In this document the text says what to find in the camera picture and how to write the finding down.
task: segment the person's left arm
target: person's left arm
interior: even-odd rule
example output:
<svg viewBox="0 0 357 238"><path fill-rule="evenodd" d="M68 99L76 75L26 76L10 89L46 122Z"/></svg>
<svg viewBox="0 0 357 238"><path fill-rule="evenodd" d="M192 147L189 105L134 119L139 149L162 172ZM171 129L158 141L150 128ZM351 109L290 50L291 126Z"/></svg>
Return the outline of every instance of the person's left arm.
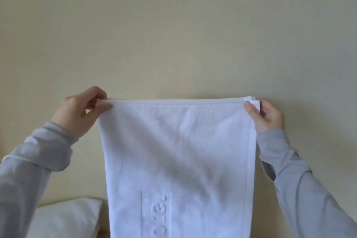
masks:
<svg viewBox="0 0 357 238"><path fill-rule="evenodd" d="M7 155L0 164L0 238L25 238L52 171L70 163L71 145L112 105L101 104L98 87L67 97L51 122Z"/></svg>

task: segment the beige wall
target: beige wall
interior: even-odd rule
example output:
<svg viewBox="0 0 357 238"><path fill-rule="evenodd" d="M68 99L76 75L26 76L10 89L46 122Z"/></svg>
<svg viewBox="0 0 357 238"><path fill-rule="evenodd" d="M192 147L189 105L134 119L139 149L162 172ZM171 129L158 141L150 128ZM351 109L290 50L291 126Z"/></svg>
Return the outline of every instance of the beige wall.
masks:
<svg viewBox="0 0 357 238"><path fill-rule="evenodd" d="M2 154L92 85L116 98L267 97L357 219L357 0L0 1ZM287 237L257 167L253 237ZM82 195L106 196L97 126L43 202Z"/></svg>

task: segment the towel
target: towel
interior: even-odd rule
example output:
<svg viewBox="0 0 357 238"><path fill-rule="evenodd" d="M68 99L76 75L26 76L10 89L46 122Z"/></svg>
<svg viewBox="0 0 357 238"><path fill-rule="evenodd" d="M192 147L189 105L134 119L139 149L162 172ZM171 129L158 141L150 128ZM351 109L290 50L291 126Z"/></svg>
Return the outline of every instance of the towel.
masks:
<svg viewBox="0 0 357 238"><path fill-rule="evenodd" d="M256 132L246 100L259 109L252 97L106 100L111 237L250 236Z"/></svg>

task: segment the rolled-up sleeve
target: rolled-up sleeve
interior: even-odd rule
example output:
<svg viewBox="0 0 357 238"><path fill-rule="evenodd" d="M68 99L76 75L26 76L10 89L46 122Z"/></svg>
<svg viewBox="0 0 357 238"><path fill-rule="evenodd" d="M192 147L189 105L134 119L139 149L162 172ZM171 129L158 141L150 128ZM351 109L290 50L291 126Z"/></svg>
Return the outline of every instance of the rolled-up sleeve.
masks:
<svg viewBox="0 0 357 238"><path fill-rule="evenodd" d="M260 159L297 238L355 238L357 224L290 147L283 130L257 135Z"/></svg>
<svg viewBox="0 0 357 238"><path fill-rule="evenodd" d="M26 237L52 171L70 163L77 139L53 123L36 129L0 164L0 238Z"/></svg>

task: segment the forearm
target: forearm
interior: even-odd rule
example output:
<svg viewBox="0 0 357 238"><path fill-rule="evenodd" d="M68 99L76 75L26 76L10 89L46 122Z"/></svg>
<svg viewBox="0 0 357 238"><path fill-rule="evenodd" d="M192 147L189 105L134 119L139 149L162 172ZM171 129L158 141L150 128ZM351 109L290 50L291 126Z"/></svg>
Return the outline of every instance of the forearm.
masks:
<svg viewBox="0 0 357 238"><path fill-rule="evenodd" d="M357 237L357 224L313 176L283 130L258 134L260 158L274 168L277 197L295 237Z"/></svg>
<svg viewBox="0 0 357 238"><path fill-rule="evenodd" d="M26 236L52 171L65 169L76 140L47 123L0 165L0 238Z"/></svg>

